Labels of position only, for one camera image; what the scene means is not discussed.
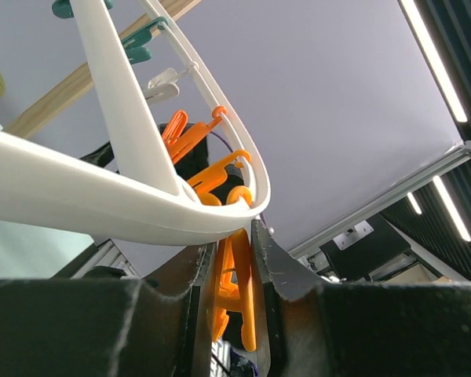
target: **fluorescent light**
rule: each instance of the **fluorescent light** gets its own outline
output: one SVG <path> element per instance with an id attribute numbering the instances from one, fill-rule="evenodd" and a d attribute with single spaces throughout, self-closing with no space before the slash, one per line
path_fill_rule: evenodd
<path id="1" fill-rule="evenodd" d="M 471 236 L 469 235 L 468 229 L 466 228 L 464 221 L 461 219 L 461 216 L 458 214 L 457 207 L 455 206 L 454 201 L 450 197 L 450 194 L 448 193 L 445 184 L 438 176 L 435 176 L 433 178 L 433 183 L 436 186 L 438 193 L 440 194 L 441 199 L 443 200 L 443 203 L 447 208 L 448 213 L 452 218 L 452 221 L 455 224 L 455 228 L 457 228 L 459 234 L 461 235 L 464 241 L 470 242 Z"/>
<path id="2" fill-rule="evenodd" d="M 411 26 L 417 35 L 418 41 L 421 43 L 424 54 L 428 59 L 431 69 L 433 70 L 441 89 L 443 90 L 444 96 L 447 99 L 448 105 L 454 115 L 454 118 L 459 123 L 465 123 L 468 121 L 466 112 L 461 105 L 461 101 L 458 99 L 458 95 L 455 92 L 450 76 L 448 76 L 447 70 L 443 64 L 443 61 L 438 54 L 438 50 L 434 46 L 431 35 L 425 27 L 424 20 L 415 5 L 414 0 L 401 0 L 401 5 L 410 20 Z"/>
<path id="3" fill-rule="evenodd" d="M 414 194 L 412 194 L 411 192 L 409 192 L 409 193 L 407 194 L 407 196 L 408 196 L 408 200 L 410 200 L 411 206 L 414 208 L 415 213 L 416 213 L 416 214 L 422 214 L 421 207 L 418 205 L 417 200 L 415 199 Z"/>

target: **wooden pole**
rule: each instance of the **wooden pole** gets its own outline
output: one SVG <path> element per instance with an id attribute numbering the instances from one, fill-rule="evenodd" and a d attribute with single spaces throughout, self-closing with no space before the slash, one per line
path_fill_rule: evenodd
<path id="1" fill-rule="evenodd" d="M 174 20 L 179 19 L 201 0 L 162 0 L 161 4 Z M 119 34 L 125 38 L 143 27 L 150 19 L 146 14 L 134 21 Z M 16 120 L 10 123 L 5 132 L 23 138 L 29 138 L 38 132 L 52 118 L 73 104 L 93 87 L 93 80 L 87 63 L 74 70 L 66 79 L 54 86 L 47 94 L 30 106 Z"/>

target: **cable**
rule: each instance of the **cable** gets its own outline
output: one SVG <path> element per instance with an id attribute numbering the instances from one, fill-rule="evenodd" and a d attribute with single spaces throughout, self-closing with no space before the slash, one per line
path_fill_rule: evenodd
<path id="1" fill-rule="evenodd" d="M 230 151 L 230 153 L 234 152 L 234 149 L 232 149 L 232 147 L 230 146 L 230 144 L 228 143 L 228 141 L 226 141 L 220 134 L 217 134 L 216 132 L 214 131 L 211 131 L 209 134 L 212 134 L 213 136 L 217 137 L 218 139 L 221 140 L 221 142 L 223 144 L 225 144 L 225 147 L 228 148 L 228 150 Z"/>
<path id="2" fill-rule="evenodd" d="M 264 223 L 265 226 L 267 226 L 267 222 L 265 221 L 265 217 L 264 217 L 264 213 L 263 213 L 263 212 L 260 213 L 260 220 L 261 220 L 261 222 Z"/>
<path id="3" fill-rule="evenodd" d="M 214 352 L 211 353 L 211 357 L 217 362 L 218 365 L 220 365 L 220 368 L 223 370 L 223 372 L 230 377 L 230 371 L 223 365 L 223 363 L 220 361 L 217 355 L 214 354 Z"/>

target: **clothespin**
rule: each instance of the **clothespin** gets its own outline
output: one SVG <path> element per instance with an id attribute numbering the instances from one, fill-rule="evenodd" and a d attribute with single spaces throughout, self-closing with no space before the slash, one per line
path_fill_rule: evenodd
<path id="1" fill-rule="evenodd" d="M 198 122 L 194 124 L 187 132 L 181 135 L 177 141 L 167 147 L 173 163 L 177 163 L 187 153 L 189 153 L 211 130 L 216 127 L 223 119 L 221 114 L 227 114 L 227 110 L 223 106 L 217 106 L 212 113 L 213 120 L 205 124 Z"/>
<path id="2" fill-rule="evenodd" d="M 221 206 L 221 201 L 211 192 L 203 192 L 197 196 L 205 206 Z"/>
<path id="3" fill-rule="evenodd" d="M 251 192 L 245 186 L 235 187 L 228 194 L 227 204 L 235 203 L 241 196 L 248 205 L 251 205 Z M 227 310 L 241 312 L 243 315 L 241 337 L 244 348 L 250 352 L 257 349 L 251 259 L 251 245 L 245 229 L 240 229 L 219 242 L 215 259 L 212 331 L 212 341 L 216 342 L 228 325 Z M 232 282 L 234 270 L 237 274 L 237 284 Z"/>
<path id="4" fill-rule="evenodd" d="M 107 6 L 108 10 L 113 8 L 113 0 L 104 0 L 104 4 Z M 62 18 L 64 20 L 73 18 L 73 10 L 71 9 L 70 0 L 56 0 L 51 9 L 53 10 L 54 16 L 58 18 Z"/>
<path id="5" fill-rule="evenodd" d="M 143 90 L 144 99 L 149 104 L 157 104 L 160 101 L 175 98 L 180 94 L 178 85 L 172 82 L 165 82 L 162 85 Z"/>
<path id="6" fill-rule="evenodd" d="M 131 64 L 152 58 L 152 53 L 144 45 L 152 40 L 152 29 L 158 27 L 162 22 L 167 24 L 167 19 L 162 16 L 157 17 L 122 40 L 122 46 Z"/>
<path id="7" fill-rule="evenodd" d="M 184 128 L 188 123 L 188 115 L 183 110 L 178 110 L 173 114 L 170 122 L 167 123 L 164 132 L 162 132 L 162 139 L 166 148 L 170 147 L 178 141 Z"/>
<path id="8" fill-rule="evenodd" d="M 175 83 L 184 73 L 186 72 L 178 74 L 178 72 L 176 72 L 176 69 L 166 68 L 163 72 L 161 72 L 148 82 L 148 88 L 151 89 L 155 86 L 165 84 L 166 82 Z"/>
<path id="9" fill-rule="evenodd" d="M 230 165 L 233 161 L 235 161 L 236 167 L 243 167 L 241 162 L 236 161 L 238 157 L 244 157 L 248 162 L 251 161 L 250 154 L 247 151 L 243 149 L 234 151 L 230 155 L 224 157 L 220 161 L 210 165 L 200 173 L 194 175 L 187 181 L 187 183 L 195 190 L 197 194 L 209 192 L 215 189 L 227 181 L 228 174 L 225 170 L 227 165 Z"/>

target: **ceiling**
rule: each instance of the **ceiling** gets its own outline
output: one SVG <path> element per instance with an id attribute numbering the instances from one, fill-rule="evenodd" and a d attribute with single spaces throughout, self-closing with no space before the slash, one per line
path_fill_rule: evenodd
<path id="1" fill-rule="evenodd" d="M 471 145 L 471 2 L 419 5 L 467 110 L 468 121 L 459 130 L 466 144 Z M 405 198 L 386 208 L 382 215 L 460 273 L 463 280 L 471 280 L 471 160 L 443 174 L 441 181 L 449 201 L 440 198 L 439 185 L 429 184 L 414 192 L 416 207 Z M 450 203 L 455 211 L 450 210 Z"/>
<path id="2" fill-rule="evenodd" d="M 75 22 L 44 3 L 0 2 L 3 125 L 85 61 Z M 284 248 L 461 140 L 396 0 L 293 5 L 203 0 L 179 22 L 264 158 L 272 183 L 265 217 Z M 142 13 L 122 0 L 111 11 L 119 31 Z M 163 39 L 150 47 L 151 62 L 135 67 L 143 84 L 180 67 Z M 156 122 L 179 108 L 208 120 L 193 84 L 180 84 L 178 98 L 152 108 Z M 107 139 L 94 90 L 32 138 L 77 157 Z M 210 149 L 215 159 L 226 154 L 216 139 Z"/>

